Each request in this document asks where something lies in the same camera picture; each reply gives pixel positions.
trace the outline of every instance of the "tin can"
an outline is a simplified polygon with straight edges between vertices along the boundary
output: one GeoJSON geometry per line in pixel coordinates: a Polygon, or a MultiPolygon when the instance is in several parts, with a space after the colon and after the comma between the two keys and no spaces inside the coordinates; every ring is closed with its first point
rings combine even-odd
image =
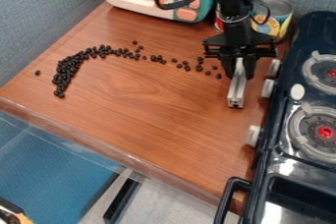
{"type": "MultiPolygon", "coordinates": [[[[293,7],[291,3],[287,0],[255,0],[253,5],[254,9],[252,14],[254,18],[259,15],[266,17],[267,9],[263,5],[269,8],[270,18],[275,19],[280,25],[277,37],[279,40],[283,39],[287,34],[289,24],[293,17],[293,7]]],[[[262,28],[259,28],[259,25],[254,22],[252,22],[252,27],[260,32],[262,30],[262,28]]]]}
{"type": "Polygon", "coordinates": [[[224,32],[224,22],[223,19],[221,18],[220,15],[220,6],[219,3],[217,3],[216,6],[216,13],[215,13],[215,18],[214,18],[214,26],[216,29],[220,32],[224,32]]]}

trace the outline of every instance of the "red burner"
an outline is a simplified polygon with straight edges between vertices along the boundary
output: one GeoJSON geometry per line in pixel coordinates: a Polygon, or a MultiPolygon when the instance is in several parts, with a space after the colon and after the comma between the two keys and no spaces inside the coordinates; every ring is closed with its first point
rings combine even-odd
{"type": "Polygon", "coordinates": [[[326,138],[326,139],[331,139],[334,137],[334,130],[332,130],[331,128],[329,127],[321,127],[319,130],[318,130],[319,134],[326,138]]]}
{"type": "Polygon", "coordinates": [[[328,71],[328,76],[330,78],[336,79],[336,70],[330,70],[330,71],[328,71]]]}

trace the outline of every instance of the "stove burner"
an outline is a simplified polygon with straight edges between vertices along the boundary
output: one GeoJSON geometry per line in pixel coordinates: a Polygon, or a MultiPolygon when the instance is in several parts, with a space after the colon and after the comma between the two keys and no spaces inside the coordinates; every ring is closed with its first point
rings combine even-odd
{"type": "Polygon", "coordinates": [[[332,79],[336,79],[336,70],[328,71],[328,76],[332,79]]]}
{"type": "Polygon", "coordinates": [[[326,139],[331,139],[334,137],[334,130],[330,129],[329,127],[321,127],[318,130],[319,134],[326,139]]]}
{"type": "Polygon", "coordinates": [[[320,55],[313,51],[303,65],[303,75],[314,87],[336,94],[336,55],[320,55]]]}
{"type": "Polygon", "coordinates": [[[336,110],[304,103],[290,118],[293,145],[315,159],[336,163],[336,110]]]}

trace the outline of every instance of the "food can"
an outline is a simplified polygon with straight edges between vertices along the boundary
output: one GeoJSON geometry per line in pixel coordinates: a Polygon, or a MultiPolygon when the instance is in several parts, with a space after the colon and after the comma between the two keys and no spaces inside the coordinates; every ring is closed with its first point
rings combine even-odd
{"type": "MultiPolygon", "coordinates": [[[[280,25],[278,34],[276,36],[278,37],[279,40],[283,39],[287,34],[289,24],[293,17],[293,7],[291,3],[287,0],[255,0],[253,2],[253,6],[254,9],[252,15],[254,16],[254,18],[260,15],[266,17],[267,9],[264,6],[269,8],[270,18],[275,19],[280,25]]],[[[260,25],[257,25],[256,23],[252,22],[252,27],[255,30],[260,32],[262,30],[267,31],[267,29],[259,28],[259,26],[260,25]]]]}

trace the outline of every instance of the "wooden table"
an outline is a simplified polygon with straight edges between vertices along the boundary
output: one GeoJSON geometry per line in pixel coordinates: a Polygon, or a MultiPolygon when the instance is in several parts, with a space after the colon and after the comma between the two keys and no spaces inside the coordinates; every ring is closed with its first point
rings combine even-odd
{"type": "Polygon", "coordinates": [[[95,149],[143,174],[217,202],[232,176],[251,178],[249,125],[260,125],[267,101],[260,98],[270,59],[258,62],[243,110],[229,109],[230,80],[218,66],[211,76],[195,71],[200,44],[214,35],[210,23],[187,25],[104,3],[1,88],[1,109],[68,140],[95,149]],[[128,47],[161,54],[166,65],[108,56],[85,62],[66,91],[53,95],[57,62],[87,47],[128,47]],[[177,69],[171,58],[193,70],[177,69]],[[40,70],[39,77],[34,75],[40,70]]]}

